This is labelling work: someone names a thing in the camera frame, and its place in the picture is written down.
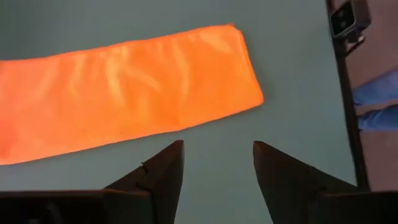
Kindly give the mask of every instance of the table edge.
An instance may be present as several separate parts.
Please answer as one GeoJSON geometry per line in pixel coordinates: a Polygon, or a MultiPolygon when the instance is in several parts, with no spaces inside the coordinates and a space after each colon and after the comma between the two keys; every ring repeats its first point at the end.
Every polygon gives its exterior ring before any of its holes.
{"type": "MultiPolygon", "coordinates": [[[[325,0],[328,15],[335,10],[334,0],[325,0]]],[[[346,127],[348,132],[351,154],[353,156],[355,176],[358,187],[361,190],[370,190],[368,173],[359,135],[358,119],[354,107],[354,101],[351,92],[351,83],[348,78],[346,65],[346,46],[343,41],[333,40],[333,49],[337,62],[338,76],[340,80],[341,95],[343,97],[343,106],[345,112],[346,127]]]]}

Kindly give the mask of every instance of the jeans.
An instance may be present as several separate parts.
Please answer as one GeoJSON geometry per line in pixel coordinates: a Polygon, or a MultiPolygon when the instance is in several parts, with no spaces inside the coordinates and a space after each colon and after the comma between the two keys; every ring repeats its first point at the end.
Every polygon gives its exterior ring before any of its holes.
{"type": "MultiPolygon", "coordinates": [[[[355,106],[375,105],[398,99],[398,67],[353,90],[355,106]]],[[[371,131],[398,131],[398,105],[369,111],[358,118],[358,126],[371,131]]]]}

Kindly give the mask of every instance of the orange towel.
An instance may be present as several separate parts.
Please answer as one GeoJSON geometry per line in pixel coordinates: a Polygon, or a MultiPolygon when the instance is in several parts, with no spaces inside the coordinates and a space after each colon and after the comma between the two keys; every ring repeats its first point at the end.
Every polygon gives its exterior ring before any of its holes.
{"type": "Polygon", "coordinates": [[[262,102],[230,25],[0,61],[0,164],[178,131],[262,102]]]}

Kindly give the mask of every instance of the microfiber cloth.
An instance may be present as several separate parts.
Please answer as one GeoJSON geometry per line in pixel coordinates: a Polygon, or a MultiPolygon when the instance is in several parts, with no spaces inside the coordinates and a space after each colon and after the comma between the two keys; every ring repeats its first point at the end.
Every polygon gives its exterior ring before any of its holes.
{"type": "Polygon", "coordinates": [[[2,60],[0,164],[178,131],[262,102],[232,25],[2,60]]]}

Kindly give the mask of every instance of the table surface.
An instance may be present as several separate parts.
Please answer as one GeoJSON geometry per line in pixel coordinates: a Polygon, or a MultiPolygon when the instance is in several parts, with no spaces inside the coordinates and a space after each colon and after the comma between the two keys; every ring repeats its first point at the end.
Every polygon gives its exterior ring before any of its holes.
{"type": "Polygon", "coordinates": [[[176,223],[271,223],[254,171],[254,140],[354,184],[324,1],[3,0],[0,59],[227,23],[245,36],[265,104],[176,133],[1,166],[0,190],[101,189],[176,139],[185,141],[176,223]]]}

